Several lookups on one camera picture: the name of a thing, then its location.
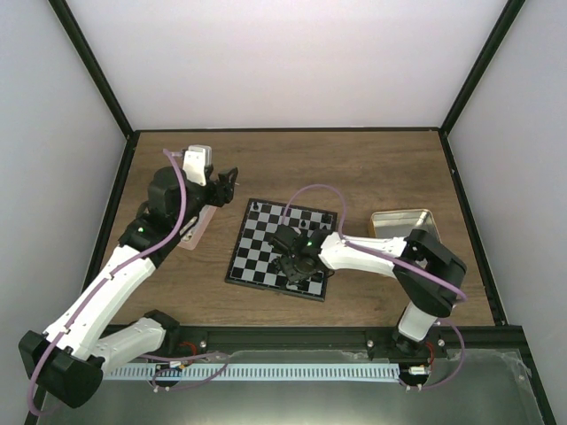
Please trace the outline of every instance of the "wooden surface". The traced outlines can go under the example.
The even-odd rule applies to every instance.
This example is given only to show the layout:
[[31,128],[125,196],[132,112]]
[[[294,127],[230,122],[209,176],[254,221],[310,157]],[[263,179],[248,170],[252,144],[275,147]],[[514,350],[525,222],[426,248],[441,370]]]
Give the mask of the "wooden surface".
[[[368,236],[376,211],[427,208],[443,243],[469,267],[469,302],[455,309],[459,325],[492,325],[470,240],[435,132],[142,133],[106,251],[147,198],[153,173],[167,166],[163,148],[213,147],[215,170],[238,166],[234,201],[219,209],[195,251],[175,249],[115,316],[129,323],[157,308],[184,324],[391,326],[408,297],[392,278],[339,270],[324,303],[224,281],[250,197],[287,202],[312,183],[328,183],[346,198],[345,233]],[[340,212],[335,194],[307,192],[295,204]]]

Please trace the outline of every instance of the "black metal frame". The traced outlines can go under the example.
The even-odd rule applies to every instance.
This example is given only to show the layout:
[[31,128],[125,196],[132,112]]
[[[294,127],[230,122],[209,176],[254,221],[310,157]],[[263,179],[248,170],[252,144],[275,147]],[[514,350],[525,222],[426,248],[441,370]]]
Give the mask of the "black metal frame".
[[504,6],[504,9],[502,10],[500,17],[496,21],[492,32],[488,36],[485,45],[478,54],[477,60],[472,66],[469,76],[462,85],[461,91],[459,91],[459,94],[454,100],[453,105],[451,106],[451,109],[447,114],[447,117],[441,125],[441,132],[443,134],[448,135],[449,133],[451,133],[454,124],[461,116],[464,107],[466,106],[467,102],[469,102],[473,91],[477,87],[482,76],[485,74],[486,68],[493,60],[494,54],[500,47],[502,41],[504,40],[504,37],[508,33],[508,30],[510,29],[510,27],[512,27],[512,24],[514,23],[517,14],[522,9],[524,2],[525,0],[508,0],[506,5]]
[[98,91],[105,100],[106,105],[120,127],[120,130],[122,130],[124,137],[126,137],[127,140],[130,139],[134,134],[134,130],[130,126],[124,111],[122,111],[122,107],[118,103],[118,99],[114,95],[114,92],[105,77],[105,73],[103,73],[102,68],[98,64],[97,58],[95,58],[94,53],[90,49],[87,39],[82,34],[81,28],[75,20],[69,5],[66,0],[49,0],[49,2],[51,4],[51,8],[59,18],[61,25],[67,32],[71,43],[73,43],[77,53],[79,53],[87,71],[89,71],[92,80],[97,85]]
[[[83,288],[86,288],[97,276],[108,244],[114,218],[118,210],[122,191],[128,177],[128,171],[136,151],[136,145],[141,131],[133,131],[129,125],[126,115],[122,111],[116,96],[105,78],[92,50],[85,40],[79,25],[69,9],[65,0],[49,0],[53,10],[57,13],[61,24],[66,30],[74,47],[77,49],[93,81],[97,85],[108,108],[113,114],[120,129],[128,142],[125,146],[120,168],[118,170],[113,190],[106,207],[100,232],[98,234],[95,250],[89,264],[88,273]],[[538,405],[546,424],[555,424],[555,418],[548,403],[545,391],[541,384],[540,376],[533,362],[530,348],[526,342],[524,331],[521,327],[510,326],[507,323],[500,297],[493,276],[488,266],[486,255],[478,235],[470,205],[467,201],[461,178],[459,176],[453,154],[451,152],[447,136],[455,122],[461,115],[465,105],[478,85],[486,68],[490,64],[494,53],[497,51],[515,17],[519,13],[524,0],[508,0],[501,16],[499,17],[492,33],[488,37],[485,46],[481,50],[468,78],[454,101],[441,128],[436,127],[357,127],[357,128],[227,128],[221,130],[187,129],[187,130],[142,130],[142,131],[190,131],[190,132],[250,132],[250,131],[437,131],[443,151],[445,152],[447,164],[451,170],[454,188],[459,199],[465,224],[469,231],[473,251],[478,263],[478,268],[485,285],[495,327],[464,327],[461,328],[465,343],[470,348],[486,349],[517,349],[522,361],[532,371],[530,382],[536,395]],[[106,333],[119,330],[122,326],[112,325]],[[367,341],[372,339],[376,355],[389,355],[388,349],[393,328],[263,328],[263,327],[182,327],[182,337],[189,340],[206,340],[207,349],[234,352],[239,350],[305,350],[305,349],[331,349],[331,350],[367,350]],[[458,340],[450,328],[437,328],[439,337],[445,340],[446,348],[457,348]],[[40,405],[45,396],[44,391],[36,393],[37,405]],[[26,425],[36,424],[37,418],[31,414],[27,416]]]

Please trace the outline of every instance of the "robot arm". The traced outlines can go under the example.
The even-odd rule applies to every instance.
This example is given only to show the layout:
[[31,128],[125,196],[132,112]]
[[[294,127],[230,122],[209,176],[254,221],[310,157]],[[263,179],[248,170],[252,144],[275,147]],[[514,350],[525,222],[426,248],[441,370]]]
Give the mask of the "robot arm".
[[460,288],[466,266],[436,238],[414,229],[404,238],[375,239],[344,236],[329,230],[316,230],[311,236],[280,225],[271,244],[282,256],[276,266],[290,282],[298,282],[318,271],[339,269],[363,270],[396,278],[407,292],[410,303],[404,310],[393,338],[396,346],[408,356],[421,349],[421,343],[439,317],[451,314],[456,295],[427,278],[391,261],[355,250],[346,241],[400,259]]
[[[20,340],[19,351],[31,376],[47,346],[63,332],[39,374],[38,385],[71,407],[81,406],[94,394],[103,376],[116,367],[160,347],[167,352],[173,348],[179,323],[158,311],[147,313],[120,332],[99,338],[130,294],[167,255],[179,243],[194,246],[191,238],[200,236],[214,209],[232,200],[237,169],[219,173],[217,181],[211,180],[212,171],[211,148],[191,146],[183,154],[184,188],[180,188],[171,166],[155,173],[148,187],[148,200],[140,205],[136,218],[120,237],[119,246],[92,284],[41,335],[28,331]],[[118,265],[156,246],[171,233],[180,213],[181,189],[186,192],[187,202],[179,234],[111,275]],[[94,291],[104,279],[108,282]],[[89,302],[66,328],[69,318],[87,298]]]

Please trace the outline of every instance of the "black square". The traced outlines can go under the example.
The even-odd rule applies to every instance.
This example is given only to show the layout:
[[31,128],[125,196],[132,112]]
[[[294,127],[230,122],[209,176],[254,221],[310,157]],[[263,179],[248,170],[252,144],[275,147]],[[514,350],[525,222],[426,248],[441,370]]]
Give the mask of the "black square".
[[234,277],[236,279],[242,278],[242,273],[244,272],[243,268],[234,267],[232,272],[230,273],[230,277]]
[[242,259],[246,259],[246,258],[248,258],[249,252],[250,252],[250,250],[248,248],[238,248],[237,257],[240,257]]
[[296,282],[296,285],[298,285],[298,290],[304,290],[304,291],[309,290],[309,281],[308,280]]
[[263,261],[265,263],[269,262],[269,252],[261,252],[260,255],[258,256],[258,261]]
[[257,264],[258,264],[258,261],[256,261],[255,259],[248,259],[246,261],[246,269],[247,270],[256,270]]
[[267,273],[270,273],[270,274],[277,274],[277,267],[276,267],[276,265],[275,265],[274,263],[269,263],[269,264],[268,264],[268,271],[267,271]]
[[245,228],[245,231],[242,232],[242,237],[252,239],[254,237],[254,231],[251,228]]
[[250,244],[250,248],[253,250],[260,250],[262,247],[262,241],[253,240]]
[[264,283],[264,278],[266,277],[266,274],[264,272],[256,272],[254,273],[254,281],[255,282],[259,282],[259,283]]
[[287,282],[287,277],[281,275],[276,276],[276,286],[279,286],[280,288],[285,287]]

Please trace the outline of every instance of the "purple cable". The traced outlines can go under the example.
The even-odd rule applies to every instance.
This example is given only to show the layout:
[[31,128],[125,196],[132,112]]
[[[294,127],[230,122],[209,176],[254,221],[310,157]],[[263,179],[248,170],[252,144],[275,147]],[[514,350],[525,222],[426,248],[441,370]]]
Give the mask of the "purple cable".
[[[440,387],[441,385],[445,385],[446,383],[451,382],[457,376],[457,374],[461,371],[462,365],[464,363],[464,357],[465,357],[465,354],[464,354],[464,339],[462,338],[461,331],[449,319],[439,319],[439,322],[442,325],[450,326],[453,329],[453,331],[455,332],[455,334],[457,335],[457,338],[459,338],[459,344],[461,345],[461,357],[459,358],[459,364],[457,365],[456,369],[453,371],[453,373],[451,375],[449,375],[447,378],[445,378],[442,381],[435,382],[432,385],[427,385],[425,387],[422,387],[420,389],[420,391],[433,390],[435,388]],[[412,388],[411,386],[406,385],[402,380],[400,380],[400,383],[404,387]]]
[[[210,359],[212,357],[217,357],[217,356],[224,356],[226,358],[226,363],[224,365],[222,365],[222,367],[217,370],[214,374],[208,376],[207,378],[205,378],[203,381],[199,381],[199,382],[195,382],[195,383],[190,383],[189,385],[183,385],[183,386],[175,386],[175,387],[169,387],[169,391],[181,391],[181,390],[189,390],[191,388],[197,388],[200,387],[201,385],[204,385],[206,383],[211,382],[214,378],[216,378],[217,376],[219,376],[222,372],[225,371],[225,369],[229,366],[229,355],[225,354],[224,352],[208,352],[206,354],[198,354],[196,356],[189,356],[189,357],[177,357],[177,358],[171,358],[171,357],[160,357],[160,356],[154,356],[151,354],[144,354],[142,356],[140,356],[140,359],[149,359],[149,360],[157,360],[157,361],[190,361],[190,360],[199,360],[199,359]],[[171,367],[167,368],[167,369],[161,369],[159,371],[157,371],[155,373],[155,375],[152,377],[151,379],[151,384],[153,385],[154,390],[157,390],[157,388],[159,388],[158,384],[156,384],[156,378],[158,376],[160,376],[161,374],[165,373],[168,370],[175,370]]]
[[[112,277],[114,277],[114,275],[117,274],[121,269],[128,266],[129,264],[132,264],[137,259],[142,259],[144,257],[147,257],[152,252],[154,252],[154,251],[158,250],[159,248],[161,248],[162,246],[164,246],[166,243],[171,241],[174,238],[175,234],[177,234],[179,232],[179,230],[181,229],[181,226],[183,224],[183,218],[185,217],[185,208],[187,207],[187,193],[185,192],[185,190],[183,190],[183,188],[185,187],[185,181],[183,179],[181,169],[177,165],[177,162],[175,162],[175,159],[174,159],[172,153],[170,151],[168,151],[167,149],[164,149],[163,153],[167,156],[167,159],[169,159],[169,162],[171,162],[171,165],[172,165],[172,167],[175,171],[175,176],[177,177],[177,181],[179,181],[179,187],[180,187],[180,189],[182,189],[182,190],[180,190],[181,191],[181,207],[180,207],[180,211],[179,211],[179,217],[177,218],[177,222],[175,223],[175,226],[174,226],[173,230],[171,231],[171,233],[169,233],[169,235],[167,235],[166,238],[163,241],[161,241],[160,243],[156,243],[152,247],[148,248],[145,251],[140,252],[139,254],[136,254],[131,259],[127,259],[123,263],[119,264],[116,268],[114,268],[113,271],[110,272],[110,276],[112,276]],[[74,323],[76,318],[79,316],[79,314],[81,314],[81,312],[84,310],[84,308],[90,302],[90,300],[100,291],[100,289],[103,286],[105,286],[105,284],[107,282],[108,282],[108,279],[103,278],[99,283],[97,283],[97,286],[95,286],[95,288],[89,293],[89,295],[87,297],[85,297],[85,299],[82,300],[82,302],[79,304],[79,306],[74,311],[74,313],[71,315],[71,317],[69,317],[69,320],[65,324],[65,328],[69,328]],[[27,387],[27,407],[29,408],[29,412],[31,414],[35,415],[35,416],[45,416],[45,415],[48,415],[48,414],[52,414],[57,409],[59,409],[59,407],[60,407],[60,405],[57,405],[53,409],[51,409],[49,411],[44,411],[44,412],[39,410],[37,407],[35,407],[35,403],[34,403],[34,388],[35,388],[35,383],[37,382],[37,378],[39,377],[39,374],[42,371],[43,365],[45,365],[47,358],[49,358],[50,354],[53,352],[53,350],[55,349],[55,347],[57,346],[58,342],[61,340],[63,335],[64,335],[64,332],[59,332],[55,336],[55,338],[53,338],[53,341],[51,341],[51,343],[47,346],[47,348],[43,352],[42,357],[37,362],[37,365],[35,365],[34,372],[32,373],[32,376],[29,379],[29,386]]]
[[[206,358],[206,357],[213,357],[213,356],[216,355],[216,354],[223,354],[223,353],[219,353],[219,352],[214,353],[214,352],[212,352],[212,353],[208,353],[208,354],[201,354],[201,355],[199,355],[199,356],[190,356],[190,357],[186,357],[186,358],[179,358],[179,359],[177,359],[177,360],[178,360],[178,361],[182,361],[182,360],[190,360],[190,359],[203,359],[203,358]],[[211,374],[210,376],[208,376],[208,377],[205,378],[204,380],[199,381],[199,382],[195,382],[195,383],[190,383],[190,384],[188,384],[188,385],[183,385],[183,386],[177,386],[177,385],[176,385],[175,387],[168,387],[169,390],[167,390],[167,391],[183,391],[183,390],[189,390],[189,389],[191,389],[191,388],[197,388],[197,387],[200,387],[201,385],[205,385],[206,383],[211,382],[214,378],[216,378],[217,376],[220,376],[220,375],[227,369],[227,367],[229,366],[229,356],[228,356],[227,354],[224,354],[224,356],[226,356],[226,359],[227,359],[226,363],[225,363],[224,365],[222,365],[222,367],[221,367],[219,370],[217,370],[216,372],[214,372],[213,374]],[[170,371],[170,370],[176,370],[176,369],[173,369],[173,368],[171,368],[171,367],[169,367],[169,368],[167,368],[167,369],[161,369],[161,370],[157,371],[157,372],[155,373],[155,375],[152,377],[152,379],[151,379],[151,384],[153,385],[153,388],[154,388],[154,390],[155,390],[156,392],[157,392],[157,390],[158,390],[158,388],[159,388],[158,384],[156,383],[156,379],[158,378],[158,376],[160,376],[160,375],[162,375],[162,374],[164,374],[164,373],[166,373],[166,372],[168,372],[168,371]]]
[[425,270],[423,270],[422,268],[413,266],[413,265],[407,263],[406,261],[402,261],[402,260],[396,259],[395,257],[392,257],[390,255],[384,254],[381,251],[373,250],[371,248],[366,248],[364,246],[357,245],[356,243],[352,243],[349,240],[347,240],[345,238],[345,236],[343,235],[343,224],[345,223],[345,217],[346,217],[346,201],[345,201],[345,198],[337,189],[333,188],[332,186],[330,186],[328,184],[310,184],[309,186],[306,186],[305,188],[302,188],[302,189],[298,190],[297,192],[295,192],[295,195],[293,195],[291,197],[290,202],[288,202],[287,205],[285,206],[285,208],[283,209],[283,217],[280,218],[279,224],[282,224],[284,217],[287,216],[287,211],[290,208],[290,204],[293,202],[293,199],[295,199],[297,197],[297,195],[299,195],[300,193],[302,193],[306,190],[310,190],[310,189],[332,190],[340,198],[340,202],[343,204],[343,213],[341,214],[340,221],[338,222],[337,232],[338,232],[338,235],[340,236],[341,240],[345,243],[345,246],[348,246],[348,247],[353,248],[354,250],[357,250],[357,251],[360,251],[360,252],[364,252],[365,254],[374,255],[375,257],[378,257],[380,259],[384,259],[386,261],[391,261],[396,266],[406,268],[407,270],[410,270],[410,271],[412,271],[416,274],[419,274],[419,275],[421,275],[425,279],[428,279],[431,282],[437,283],[439,286],[442,286],[443,288],[446,288],[446,289],[452,291],[454,294],[456,294],[460,297],[460,299],[457,299],[455,301],[456,304],[463,303],[467,300],[467,296],[464,292],[462,292],[459,288],[456,288],[455,286],[453,286],[451,283],[446,282],[443,279],[438,278],[436,275],[428,273]]

